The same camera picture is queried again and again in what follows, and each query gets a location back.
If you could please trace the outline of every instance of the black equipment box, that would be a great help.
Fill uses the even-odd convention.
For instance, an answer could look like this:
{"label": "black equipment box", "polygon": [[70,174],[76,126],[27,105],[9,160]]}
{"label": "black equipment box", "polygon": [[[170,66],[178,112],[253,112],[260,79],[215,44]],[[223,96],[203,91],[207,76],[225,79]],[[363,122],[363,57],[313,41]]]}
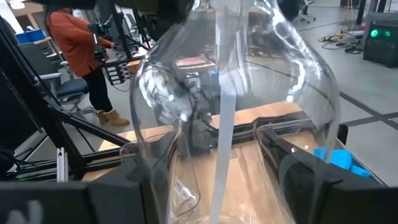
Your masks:
{"label": "black equipment box", "polygon": [[94,182],[3,182],[0,220],[10,224],[160,224],[164,217],[159,217],[150,183],[138,157]]}
{"label": "black equipment box", "polygon": [[398,26],[372,22],[364,45],[363,59],[398,67]]}

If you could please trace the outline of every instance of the wooden board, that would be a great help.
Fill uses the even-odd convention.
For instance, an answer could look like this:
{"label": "wooden board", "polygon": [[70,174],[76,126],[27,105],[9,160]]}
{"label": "wooden board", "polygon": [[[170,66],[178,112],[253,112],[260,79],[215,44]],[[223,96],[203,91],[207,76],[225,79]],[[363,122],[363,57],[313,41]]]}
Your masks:
{"label": "wooden board", "polygon": [[[237,111],[234,124],[251,123],[260,116],[280,116],[299,111],[301,111],[300,107],[294,103],[273,103]],[[210,124],[218,128],[219,123],[220,117],[218,115],[212,116]],[[172,127],[161,126],[145,129],[142,133],[145,138],[155,139],[169,131],[172,131]],[[134,131],[120,135],[132,142],[136,141]],[[308,152],[312,152],[312,149],[318,147],[315,138],[310,132],[286,135],[282,136],[282,138],[302,149],[306,149]],[[116,146],[105,141],[99,150],[103,151],[114,147]],[[194,220],[198,217],[207,217],[210,214],[213,196],[216,151],[212,151],[205,156],[194,157],[192,162],[185,161],[174,155],[170,175],[172,180],[181,180],[189,185],[190,189],[194,190],[192,192],[193,195],[196,194],[198,196],[198,192],[200,192],[199,206],[186,218]],[[87,174],[85,180],[96,179],[110,170]],[[284,200],[278,188],[274,187],[277,184],[276,179],[269,170],[270,168],[267,167],[261,156],[260,147],[254,141],[234,145],[230,152],[221,216],[228,217],[234,224],[293,223],[293,219],[284,206]],[[172,207],[172,209],[178,214],[188,210],[188,207],[189,203],[182,207]],[[186,222],[188,220],[180,220],[180,223]]]}

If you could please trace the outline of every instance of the clear plastic bag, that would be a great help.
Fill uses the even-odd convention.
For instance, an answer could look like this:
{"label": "clear plastic bag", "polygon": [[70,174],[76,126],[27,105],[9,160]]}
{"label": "clear plastic bag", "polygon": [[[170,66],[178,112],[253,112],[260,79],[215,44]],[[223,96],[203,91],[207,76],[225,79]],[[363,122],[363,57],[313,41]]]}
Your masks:
{"label": "clear plastic bag", "polygon": [[142,156],[163,161],[169,224],[293,223],[311,178],[300,156],[322,147],[327,162],[340,112],[331,70],[276,0],[195,1],[146,55],[131,106]]}

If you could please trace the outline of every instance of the green light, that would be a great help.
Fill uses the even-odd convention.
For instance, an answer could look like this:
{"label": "green light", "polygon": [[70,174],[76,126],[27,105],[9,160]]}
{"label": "green light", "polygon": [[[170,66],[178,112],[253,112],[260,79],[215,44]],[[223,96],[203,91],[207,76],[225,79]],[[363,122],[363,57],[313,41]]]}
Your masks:
{"label": "green light", "polygon": [[378,35],[379,35],[379,31],[378,30],[372,30],[371,37],[377,37]]}

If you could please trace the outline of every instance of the blue object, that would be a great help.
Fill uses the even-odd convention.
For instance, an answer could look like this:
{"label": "blue object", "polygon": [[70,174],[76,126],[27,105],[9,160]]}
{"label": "blue object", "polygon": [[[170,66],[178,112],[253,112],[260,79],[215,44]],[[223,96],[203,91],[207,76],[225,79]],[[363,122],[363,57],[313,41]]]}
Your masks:
{"label": "blue object", "polygon": [[[313,150],[313,155],[324,161],[327,151],[327,148],[319,147]],[[350,170],[352,173],[360,175],[361,177],[369,178],[371,176],[367,170],[353,165],[353,155],[346,149],[334,149],[331,153],[330,163],[340,168]]]}
{"label": "blue object", "polygon": [[368,171],[366,171],[365,169],[362,169],[356,165],[353,165],[351,167],[351,172],[353,172],[354,174],[358,174],[362,177],[366,177],[366,178],[369,178],[371,176],[371,174]]}
{"label": "blue object", "polygon": [[353,155],[345,149],[335,149],[331,153],[330,163],[340,168],[349,170],[353,163]]}
{"label": "blue object", "polygon": [[26,33],[23,34],[16,34],[17,40],[20,44],[30,42],[29,37]]}
{"label": "blue object", "polygon": [[218,72],[217,72],[217,71],[211,71],[211,72],[210,72],[210,75],[211,75],[212,77],[217,77],[217,76],[218,76]]}
{"label": "blue object", "polygon": [[313,155],[317,157],[318,159],[325,160],[326,159],[326,153],[328,152],[328,149],[325,147],[319,147],[313,150]]}
{"label": "blue object", "polygon": [[29,31],[26,32],[26,34],[31,42],[35,42],[45,38],[42,30]]}

